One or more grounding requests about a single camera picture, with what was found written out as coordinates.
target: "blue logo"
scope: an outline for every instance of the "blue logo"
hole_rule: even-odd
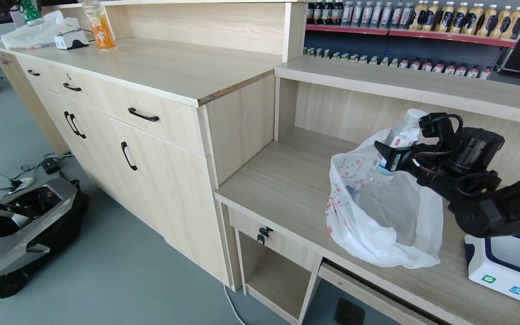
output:
[[[513,288],[511,288],[511,290],[509,290],[510,292],[514,293],[514,294],[520,294],[520,288],[517,287],[517,286],[514,286]]]

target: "small white device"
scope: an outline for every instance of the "small white device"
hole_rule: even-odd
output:
[[[79,47],[89,45],[84,32],[79,29],[62,33],[57,35],[54,39],[56,41],[57,48],[62,50],[78,49]]]
[[[520,235],[464,237],[469,279],[520,300]]]

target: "plastic bag with print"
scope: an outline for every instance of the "plastic bag with print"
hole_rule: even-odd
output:
[[[431,267],[440,263],[442,198],[406,172],[386,186],[363,179],[388,129],[330,162],[328,233],[351,255],[379,267]]]

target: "white cable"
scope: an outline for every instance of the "white cable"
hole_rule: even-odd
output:
[[[230,299],[230,296],[228,295],[228,288],[226,286],[222,285],[224,287],[224,293],[226,294],[227,301],[230,303],[230,307],[232,307],[232,311],[234,312],[234,315],[236,315],[237,319],[240,321],[240,324],[246,325],[242,318],[240,318],[240,315],[238,315],[238,312],[236,311],[234,307],[234,303],[232,302],[232,299]]]

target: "power adapter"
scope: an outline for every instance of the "power adapter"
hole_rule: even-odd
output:
[[[60,166],[53,160],[53,158],[44,159],[41,166],[45,169],[47,175],[60,171]]]

